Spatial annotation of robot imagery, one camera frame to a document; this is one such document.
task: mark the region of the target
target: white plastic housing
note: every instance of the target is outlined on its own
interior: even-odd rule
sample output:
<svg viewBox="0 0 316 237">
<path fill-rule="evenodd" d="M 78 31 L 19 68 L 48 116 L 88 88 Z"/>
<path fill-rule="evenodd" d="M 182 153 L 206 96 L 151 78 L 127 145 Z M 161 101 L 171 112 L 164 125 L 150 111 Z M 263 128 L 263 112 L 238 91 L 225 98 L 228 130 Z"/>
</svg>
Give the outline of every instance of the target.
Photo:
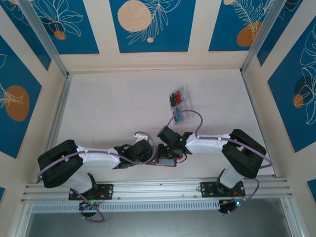
<svg viewBox="0 0 316 237">
<path fill-rule="evenodd" d="M 83 194 L 92 188 L 92 182 L 86 172 L 77 170 L 65 183 L 61 186 L 75 189 Z"/>
<path fill-rule="evenodd" d="M 210 137 L 198 135 L 197 137 L 192 134 L 186 143 L 186 148 L 192 154 L 221 154 L 223 145 L 227 143 L 227 141 L 223 140 L 210 140 L 210 139 L 200 139 L 201 137 Z M 220 135 L 220 136 L 212 136 L 212 137 L 225 137 L 230 138 L 229 134 Z"/>
<path fill-rule="evenodd" d="M 90 149 L 78 146 L 77 151 L 102 151 L 102 152 L 109 152 L 118 154 L 118 152 L 114 148 L 110 149 Z M 116 156 L 108 155 L 105 153 L 86 153 L 86 154 L 80 154 L 79 155 L 83 159 L 83 166 L 81 168 L 107 168 L 107 169 L 113 169 L 115 168 L 119 163 L 120 160 Z"/>
<path fill-rule="evenodd" d="M 224 170 L 221 178 L 219 179 L 220 183 L 225 187 L 232 189 L 236 183 L 243 180 L 245 177 L 239 174 L 234 167 L 229 166 Z"/>
<path fill-rule="evenodd" d="M 88 174 L 84 172 L 83 169 L 98 167 L 113 169 L 120 163 L 119 158 L 116 156 L 105 153 L 89 153 L 89 150 L 118 154 L 114 148 L 102 150 L 88 149 L 78 146 L 78 152 L 86 151 L 86 154 L 79 155 L 83 159 L 83 165 L 65 183 L 63 183 L 62 186 L 75 189 L 81 194 L 85 193 L 92 188 L 92 182 Z"/>
</svg>

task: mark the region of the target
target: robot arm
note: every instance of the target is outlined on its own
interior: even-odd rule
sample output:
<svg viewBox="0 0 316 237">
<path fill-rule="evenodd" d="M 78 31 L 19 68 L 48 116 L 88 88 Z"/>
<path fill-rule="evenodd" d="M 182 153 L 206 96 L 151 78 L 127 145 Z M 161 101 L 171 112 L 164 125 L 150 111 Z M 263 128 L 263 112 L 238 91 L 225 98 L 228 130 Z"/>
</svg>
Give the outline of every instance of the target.
<svg viewBox="0 0 316 237">
<path fill-rule="evenodd" d="M 84 172 L 86 168 L 122 169 L 132 166 L 133 163 L 144 162 L 150 159 L 152 146 L 146 140 L 141 140 L 133 146 L 125 145 L 109 149 L 89 149 L 78 146 L 74 140 L 67 140 L 52 148 L 38 158 L 38 163 L 43 172 L 42 179 L 46 188 L 64 186 L 77 190 L 90 197 L 97 192 L 96 182 L 93 176 Z M 53 165 L 58 159 L 75 154 L 62 162 Z"/>
<path fill-rule="evenodd" d="M 154 155 L 153 147 L 146 140 L 138 141 L 133 146 L 124 145 L 104 150 L 84 148 L 76 145 L 73 140 L 67 140 L 38 158 L 41 171 L 51 166 L 42 174 L 44 186 L 53 188 L 62 185 L 89 198 L 98 192 L 98 188 L 93 176 L 83 171 L 85 168 L 122 169 L 149 161 L 151 157 L 158 160 L 179 158 L 183 154 L 223 154 L 231 166 L 222 171 L 216 186 L 227 197 L 227 193 L 231 192 L 236 183 L 245 177 L 255 178 L 263 161 L 259 155 L 246 148 L 241 149 L 231 141 L 237 140 L 263 155 L 266 154 L 260 144 L 239 129 L 234 129 L 231 134 L 212 136 L 210 139 L 209 136 L 195 136 L 191 132 L 185 132 L 181 136 L 165 126 L 158 133 L 158 138 L 164 144 L 158 145 L 158 152 Z M 52 166 L 58 159 L 70 154 L 76 155 Z"/>
<path fill-rule="evenodd" d="M 257 176 L 263 158 L 258 154 L 234 143 L 242 143 L 257 153 L 266 154 L 266 149 L 240 129 L 231 134 L 220 136 L 195 135 L 184 133 L 181 136 L 165 126 L 158 137 L 166 144 L 170 152 L 181 154 L 223 154 L 230 162 L 217 180 L 217 188 L 225 196 L 244 178 L 253 179 Z"/>
</svg>

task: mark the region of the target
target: white floor panel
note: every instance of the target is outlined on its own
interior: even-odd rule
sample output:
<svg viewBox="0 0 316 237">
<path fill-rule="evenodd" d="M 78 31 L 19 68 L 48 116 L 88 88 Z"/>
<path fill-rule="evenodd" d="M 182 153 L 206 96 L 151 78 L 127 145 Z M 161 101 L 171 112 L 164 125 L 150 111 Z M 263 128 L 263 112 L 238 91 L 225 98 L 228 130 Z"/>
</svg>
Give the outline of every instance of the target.
<svg viewBox="0 0 316 237">
<path fill-rule="evenodd" d="M 89 148 L 133 144 L 134 132 L 156 137 L 171 118 L 169 94 L 187 84 L 194 110 L 202 114 L 200 134 L 219 135 L 234 128 L 262 145 L 259 126 L 238 69 L 141 70 L 75 74 L 70 87 L 57 143 L 74 139 Z M 194 122 L 172 125 L 180 134 L 194 132 Z M 224 156 L 192 155 L 175 167 L 137 165 L 128 169 L 90 171 L 97 181 L 155 180 L 216 177 L 229 165 Z M 274 174 L 272 168 L 260 174 Z"/>
</svg>

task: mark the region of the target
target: transparent container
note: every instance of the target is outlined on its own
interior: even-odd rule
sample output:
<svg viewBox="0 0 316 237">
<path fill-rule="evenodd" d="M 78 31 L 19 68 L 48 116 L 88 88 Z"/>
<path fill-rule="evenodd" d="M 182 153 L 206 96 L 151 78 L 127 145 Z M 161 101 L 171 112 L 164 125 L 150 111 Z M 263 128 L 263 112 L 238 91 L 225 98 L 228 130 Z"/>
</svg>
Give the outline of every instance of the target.
<svg viewBox="0 0 316 237">
<path fill-rule="evenodd" d="M 183 85 L 169 95 L 169 102 L 172 115 L 183 110 L 193 110 L 193 104 L 189 93 L 188 85 Z M 174 119 L 173 124 L 178 125 L 193 120 L 194 113 L 179 113 Z"/>
</svg>

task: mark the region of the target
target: decorative wallpaper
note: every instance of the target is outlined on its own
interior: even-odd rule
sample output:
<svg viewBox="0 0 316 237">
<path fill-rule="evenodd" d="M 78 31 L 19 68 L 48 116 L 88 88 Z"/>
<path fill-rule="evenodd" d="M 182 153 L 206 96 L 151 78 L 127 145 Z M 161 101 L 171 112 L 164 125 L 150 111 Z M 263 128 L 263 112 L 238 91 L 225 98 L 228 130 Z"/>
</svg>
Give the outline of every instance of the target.
<svg viewBox="0 0 316 237">
<path fill-rule="evenodd" d="M 32 30 L 29 22 L 24 17 L 19 6 L 14 0 L 0 0 L 0 5 L 7 13 L 15 27 L 18 29 L 26 43 L 30 46 L 36 57 L 42 63 L 43 67 L 48 70 L 51 59 L 48 56 L 46 50 L 42 46 L 40 40 Z"/>
<path fill-rule="evenodd" d="M 316 17 L 268 80 L 295 152 L 316 141 Z"/>
<path fill-rule="evenodd" d="M 110 0 L 120 53 L 187 52 L 195 0 Z"/>
<path fill-rule="evenodd" d="M 308 181 L 307 184 L 308 184 L 308 187 L 310 188 L 310 191 L 311 191 L 313 198 L 316 202 L 316 179 Z"/>
<path fill-rule="evenodd" d="M 275 0 L 222 0 L 208 51 L 248 50 Z"/>
<path fill-rule="evenodd" d="M 29 35 L 35 33 L 15 0 L 0 2 L 23 37 L 31 38 Z M 82 0 L 32 0 L 30 3 L 60 54 L 99 53 Z"/>
<path fill-rule="evenodd" d="M 284 4 L 283 9 L 279 13 L 278 18 L 273 24 L 266 40 L 264 41 L 257 54 L 261 66 L 266 61 L 268 55 L 277 43 L 278 39 L 281 37 L 283 31 L 296 13 L 296 10 L 298 9 L 302 1 L 303 0 L 287 0 Z"/>
<path fill-rule="evenodd" d="M 40 90 L 40 83 L 0 37 L 0 152 L 17 158 Z"/>
<path fill-rule="evenodd" d="M 0 187 L 0 204 L 1 204 L 2 198 L 4 196 L 4 192 L 5 192 L 5 188 Z"/>
</svg>

